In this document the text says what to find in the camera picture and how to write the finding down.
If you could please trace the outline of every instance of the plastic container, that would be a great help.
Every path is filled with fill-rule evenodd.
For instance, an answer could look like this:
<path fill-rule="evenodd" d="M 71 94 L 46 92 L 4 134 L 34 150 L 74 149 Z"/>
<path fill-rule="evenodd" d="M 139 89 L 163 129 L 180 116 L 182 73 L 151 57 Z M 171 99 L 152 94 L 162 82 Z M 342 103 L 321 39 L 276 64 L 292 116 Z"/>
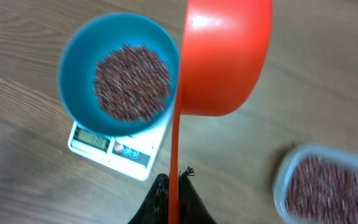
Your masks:
<path fill-rule="evenodd" d="M 316 223 L 294 217 L 287 211 L 285 206 L 288 184 L 291 181 L 292 174 L 298 163 L 309 156 L 319 156 L 323 159 L 326 159 L 327 161 L 333 162 L 334 164 L 358 171 L 357 155 L 333 147 L 320 144 L 309 144 L 300 146 L 294 151 L 288 153 L 285 156 L 280 168 L 278 169 L 272 186 L 274 204 L 276 206 L 277 212 L 283 221 L 287 224 Z"/>

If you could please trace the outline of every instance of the red beans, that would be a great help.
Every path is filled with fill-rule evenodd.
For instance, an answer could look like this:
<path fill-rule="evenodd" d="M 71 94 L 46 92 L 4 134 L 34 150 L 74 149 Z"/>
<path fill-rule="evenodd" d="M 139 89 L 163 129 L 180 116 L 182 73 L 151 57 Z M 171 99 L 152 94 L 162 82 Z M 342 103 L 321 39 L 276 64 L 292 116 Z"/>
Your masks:
<path fill-rule="evenodd" d="M 171 76 L 156 52 L 124 45 L 96 67 L 94 90 L 102 110 L 119 121 L 147 121 L 165 106 Z"/>
<path fill-rule="evenodd" d="M 294 216 L 324 224 L 358 224 L 358 172 L 319 157 L 294 170 L 285 200 Z"/>

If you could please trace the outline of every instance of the kitchen scale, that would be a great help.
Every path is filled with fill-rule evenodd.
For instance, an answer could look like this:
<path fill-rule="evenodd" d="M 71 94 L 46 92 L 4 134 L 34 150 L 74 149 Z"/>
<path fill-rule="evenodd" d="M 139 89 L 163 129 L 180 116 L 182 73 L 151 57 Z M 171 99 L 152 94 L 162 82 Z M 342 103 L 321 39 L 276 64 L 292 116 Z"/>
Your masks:
<path fill-rule="evenodd" d="M 124 137 L 93 134 L 74 122 L 68 138 L 72 152 L 138 180 L 148 178 L 173 115 L 174 103 L 150 128 Z"/>

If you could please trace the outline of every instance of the red plastic scoop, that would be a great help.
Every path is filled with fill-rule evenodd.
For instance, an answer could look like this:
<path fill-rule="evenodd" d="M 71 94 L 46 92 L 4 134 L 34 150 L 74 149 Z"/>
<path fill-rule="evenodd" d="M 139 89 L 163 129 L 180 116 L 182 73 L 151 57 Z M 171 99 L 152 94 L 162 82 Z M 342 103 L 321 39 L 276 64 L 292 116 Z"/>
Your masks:
<path fill-rule="evenodd" d="M 240 107 L 259 78 L 271 26 L 271 0 L 188 0 L 173 116 L 169 224 L 180 221 L 180 114 L 221 116 Z"/>

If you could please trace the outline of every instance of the wood grain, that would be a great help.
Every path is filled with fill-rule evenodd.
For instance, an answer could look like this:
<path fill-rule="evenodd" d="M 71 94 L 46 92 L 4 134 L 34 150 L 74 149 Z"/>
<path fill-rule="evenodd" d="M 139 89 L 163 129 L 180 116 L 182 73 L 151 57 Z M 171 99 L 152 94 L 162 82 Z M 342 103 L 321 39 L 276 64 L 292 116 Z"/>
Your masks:
<path fill-rule="evenodd" d="M 72 119 L 56 67 L 88 19 L 133 11 L 181 44 L 186 1 L 0 0 L 0 223 L 127 223 L 154 177 L 168 173 L 170 136 L 139 182 L 69 152 Z M 292 142 L 358 153 L 358 1 L 274 1 L 273 33 L 250 98 L 220 118 L 184 116 L 180 169 L 218 223 L 281 223 L 270 189 Z"/>

